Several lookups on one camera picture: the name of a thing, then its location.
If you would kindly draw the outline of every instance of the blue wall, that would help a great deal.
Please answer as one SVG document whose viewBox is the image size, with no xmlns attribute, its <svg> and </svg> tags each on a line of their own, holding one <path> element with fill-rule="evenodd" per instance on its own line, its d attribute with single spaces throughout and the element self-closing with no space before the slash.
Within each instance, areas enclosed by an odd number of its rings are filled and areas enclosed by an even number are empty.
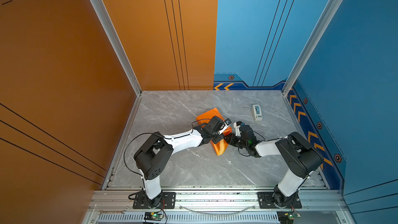
<svg viewBox="0 0 398 224">
<path fill-rule="evenodd" d="M 215 74 L 236 74 L 250 87 L 289 76 L 328 0 L 278 2 L 218 0 Z"/>
<path fill-rule="evenodd" d="M 343 0 L 298 78 L 346 162 L 358 224 L 398 211 L 397 2 Z"/>
</svg>

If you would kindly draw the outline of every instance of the orange wall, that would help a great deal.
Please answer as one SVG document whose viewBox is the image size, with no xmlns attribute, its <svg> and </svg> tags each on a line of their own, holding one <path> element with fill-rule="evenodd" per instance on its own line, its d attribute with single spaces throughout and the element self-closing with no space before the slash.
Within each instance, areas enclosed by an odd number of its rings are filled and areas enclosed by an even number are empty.
<svg viewBox="0 0 398 224">
<path fill-rule="evenodd" d="M 218 0 L 103 0 L 143 90 L 212 89 Z"/>
<path fill-rule="evenodd" d="M 0 223 L 80 223 L 135 94 L 89 0 L 7 1 L 0 0 L 0 198 L 7 203 Z"/>
</svg>

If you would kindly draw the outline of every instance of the orange pouch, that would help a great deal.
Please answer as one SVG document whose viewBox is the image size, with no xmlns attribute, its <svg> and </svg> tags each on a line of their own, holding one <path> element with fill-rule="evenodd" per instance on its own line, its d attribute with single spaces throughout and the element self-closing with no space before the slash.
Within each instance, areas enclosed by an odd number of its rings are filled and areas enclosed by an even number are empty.
<svg viewBox="0 0 398 224">
<path fill-rule="evenodd" d="M 203 119 L 201 121 L 198 121 L 198 124 L 202 124 L 202 123 L 208 123 L 210 120 L 208 119 L 204 119 L 204 118 L 209 118 L 211 119 L 212 117 L 217 116 L 219 118 L 221 118 L 223 121 L 225 120 L 222 116 L 221 113 L 217 110 L 217 108 L 211 109 L 210 111 L 207 111 L 201 115 L 199 115 L 198 117 L 196 117 L 196 120 L 200 120 Z M 228 135 L 232 132 L 232 128 L 228 127 L 223 134 L 224 135 Z M 216 154 L 219 156 L 221 154 L 223 154 L 225 152 L 225 149 L 228 147 L 227 142 L 222 139 L 220 140 L 220 142 L 218 142 L 217 144 L 214 144 L 213 141 L 210 141 L 211 145 L 213 146 L 214 150 L 216 151 Z"/>
</svg>

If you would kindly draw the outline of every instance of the orange chevron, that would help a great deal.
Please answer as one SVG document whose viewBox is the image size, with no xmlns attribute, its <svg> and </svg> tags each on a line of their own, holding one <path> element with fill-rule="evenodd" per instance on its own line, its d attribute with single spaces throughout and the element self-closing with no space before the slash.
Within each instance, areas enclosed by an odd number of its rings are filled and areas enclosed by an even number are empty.
<svg viewBox="0 0 398 224">
<path fill-rule="evenodd" d="M 331 161 L 327 160 L 326 158 L 324 158 L 324 161 L 327 162 L 328 164 L 330 164 L 331 166 L 333 166 L 333 164 L 331 163 Z"/>
<path fill-rule="evenodd" d="M 216 90 L 219 91 L 218 87 L 221 86 L 222 84 L 223 84 L 223 83 L 218 84 L 214 89 L 216 89 Z"/>
<path fill-rule="evenodd" d="M 315 143 L 314 143 L 314 148 L 315 148 L 315 149 L 316 149 L 316 148 L 319 148 L 319 149 L 325 151 L 325 148 L 323 148 L 323 147 L 320 146 L 319 144 L 315 144 Z"/>
<path fill-rule="evenodd" d="M 292 104 L 292 98 L 297 98 L 297 96 L 296 95 L 291 95 L 290 96 L 290 105 Z"/>
<path fill-rule="evenodd" d="M 311 141 L 310 141 L 311 136 L 318 138 L 318 136 L 314 132 L 308 132 L 308 142 L 310 142 L 310 143 L 311 143 Z"/>
<path fill-rule="evenodd" d="M 300 103 L 294 103 L 294 109 L 293 111 L 296 113 L 296 107 L 301 107 Z"/>
<path fill-rule="evenodd" d="M 300 122 L 300 115 L 304 115 L 304 116 L 307 116 L 306 114 L 305 114 L 305 112 L 300 112 L 300 111 L 298 111 L 298 121 Z"/>
<path fill-rule="evenodd" d="M 224 87 L 225 90 L 230 90 L 229 87 L 232 86 L 233 83 L 229 84 L 228 86 Z"/>
</svg>

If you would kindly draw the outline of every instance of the robotic arm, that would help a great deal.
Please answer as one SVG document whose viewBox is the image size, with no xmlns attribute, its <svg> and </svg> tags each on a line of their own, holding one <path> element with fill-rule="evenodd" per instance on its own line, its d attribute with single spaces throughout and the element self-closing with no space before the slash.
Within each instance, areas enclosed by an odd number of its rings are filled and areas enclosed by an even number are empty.
<svg viewBox="0 0 398 224">
<path fill-rule="evenodd" d="M 153 133 L 134 155 L 137 167 L 144 181 L 144 192 L 150 206 L 157 207 L 162 198 L 159 175 L 170 156 L 181 150 L 209 143 L 216 144 L 225 139 L 238 148 L 244 148 L 254 157 L 282 155 L 289 169 L 280 183 L 275 186 L 273 198 L 277 207 L 290 206 L 298 188 L 322 163 L 323 157 L 297 132 L 273 141 L 257 141 L 250 126 L 234 123 L 235 134 L 224 136 L 223 132 L 231 121 L 214 116 L 208 123 L 175 135 L 162 136 Z"/>
</svg>

